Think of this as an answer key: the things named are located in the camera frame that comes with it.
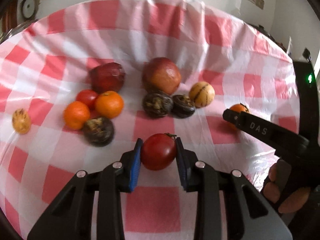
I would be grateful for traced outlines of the right hand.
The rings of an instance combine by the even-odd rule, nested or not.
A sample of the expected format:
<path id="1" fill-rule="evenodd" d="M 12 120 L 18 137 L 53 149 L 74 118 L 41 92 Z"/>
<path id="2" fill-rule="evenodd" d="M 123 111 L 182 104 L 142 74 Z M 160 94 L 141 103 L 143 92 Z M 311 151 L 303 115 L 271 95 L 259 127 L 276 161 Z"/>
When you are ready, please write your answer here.
<path id="1" fill-rule="evenodd" d="M 299 172 L 282 159 L 270 167 L 261 190 L 261 194 L 280 214 L 300 210 L 306 204 L 310 192 L 310 186 L 302 183 Z"/>

